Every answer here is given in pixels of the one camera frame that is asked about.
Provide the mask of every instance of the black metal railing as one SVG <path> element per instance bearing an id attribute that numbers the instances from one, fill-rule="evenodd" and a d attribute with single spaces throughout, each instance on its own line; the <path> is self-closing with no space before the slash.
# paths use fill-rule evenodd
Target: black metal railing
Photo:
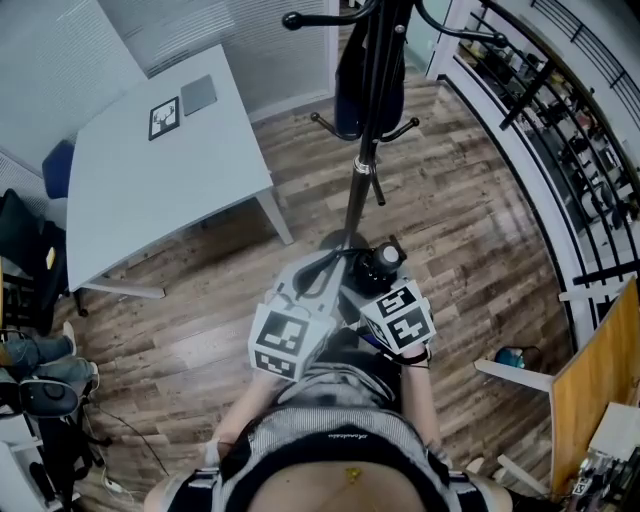
<path id="1" fill-rule="evenodd" d="M 600 38 L 557 0 L 531 0 L 531 7 L 548 18 L 585 54 L 640 129 L 640 89 Z"/>
<path id="2" fill-rule="evenodd" d="M 477 42 L 459 45 L 460 57 L 475 71 L 470 73 L 504 113 L 501 128 L 516 124 L 517 134 L 541 168 L 582 272 L 574 284 L 623 281 L 625 274 L 640 270 L 632 229 L 639 213 L 637 170 L 566 63 L 511 13 L 492 1 L 482 3 L 538 50 L 525 54 L 511 42 L 505 49 Z M 471 16 L 482 30 L 496 32 L 482 17 Z M 592 259 L 583 257 L 589 253 Z M 590 307 L 595 327 L 600 315 L 593 301 Z"/>

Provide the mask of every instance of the wooden board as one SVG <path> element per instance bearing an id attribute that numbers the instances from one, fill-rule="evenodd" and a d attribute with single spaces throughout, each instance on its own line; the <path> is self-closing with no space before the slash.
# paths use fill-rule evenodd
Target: wooden board
<path id="1" fill-rule="evenodd" d="M 552 384 L 551 489 L 564 494 L 584 459 L 609 402 L 627 404 L 640 378 L 640 315 L 632 279 L 589 344 Z"/>

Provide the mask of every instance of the person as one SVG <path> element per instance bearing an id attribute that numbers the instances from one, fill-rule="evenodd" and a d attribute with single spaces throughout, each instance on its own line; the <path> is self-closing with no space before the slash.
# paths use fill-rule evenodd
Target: person
<path id="1" fill-rule="evenodd" d="M 145 512 L 559 510 L 453 471 L 425 363 L 401 366 L 361 344 L 342 329 L 299 382 L 255 375 L 200 469 L 156 485 Z"/>
<path id="2" fill-rule="evenodd" d="M 67 384 L 89 382 L 98 376 L 98 366 L 76 356 L 76 337 L 72 325 L 65 322 L 62 336 L 33 340 L 19 331 L 4 330 L 0 341 L 0 371 L 3 381 L 25 377 L 51 377 Z"/>

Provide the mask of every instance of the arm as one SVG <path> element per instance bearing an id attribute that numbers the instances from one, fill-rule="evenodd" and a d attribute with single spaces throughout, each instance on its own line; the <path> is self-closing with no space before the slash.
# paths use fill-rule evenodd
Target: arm
<path id="1" fill-rule="evenodd" d="M 424 352 L 424 345 L 410 348 L 403 353 L 406 357 L 419 356 Z M 425 445 L 435 443 L 440 445 L 440 427 L 436 408 L 433 403 L 431 379 L 429 370 L 420 366 L 402 367 L 402 414 L 407 418 L 420 434 Z"/>
<path id="2" fill-rule="evenodd" d="M 265 372 L 255 374 L 247 390 L 234 402 L 213 432 L 213 439 L 219 439 L 217 448 L 221 459 L 229 452 L 244 427 L 269 407 L 281 382 L 281 379 L 275 375 Z M 206 466 L 205 460 L 205 456 L 202 455 L 194 460 L 189 468 L 158 483 L 144 500 L 144 512 L 168 510 L 182 482 L 189 478 L 195 469 Z"/>

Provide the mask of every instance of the laminate flooring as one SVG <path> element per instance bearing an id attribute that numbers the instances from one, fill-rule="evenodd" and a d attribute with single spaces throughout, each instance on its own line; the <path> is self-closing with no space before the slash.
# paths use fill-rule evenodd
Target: laminate flooring
<path id="1" fill-rule="evenodd" d="M 331 106 L 321 113 L 332 118 Z M 490 475 L 505 453 L 548 481 L 546 395 L 473 366 L 505 345 L 539 347 L 550 373 L 570 357 L 545 243 L 499 152 L 447 85 L 409 74 L 404 120 L 411 116 L 420 127 L 379 150 L 387 205 L 377 206 L 370 193 L 360 231 L 372 245 L 395 234 L 431 301 L 438 331 L 432 382 L 456 465 L 484 456 L 482 473 Z M 77 485 L 87 510 L 140 510 L 163 478 L 142 440 L 106 413 L 144 435 L 170 472 L 188 466 L 251 379 L 246 343 L 256 305 L 285 263 L 342 226 L 357 143 L 333 138 L 308 112 L 254 128 L 294 244 L 281 244 L 252 200 L 111 273 L 163 286 L 166 298 L 89 291 L 89 317 L 78 318 L 70 300 L 57 309 L 56 328 L 71 319 L 80 354 L 99 366 L 94 398 L 102 411 L 87 410 L 95 433 L 114 440 L 105 452 L 109 476 L 132 493 L 110 495 L 94 469 Z"/>

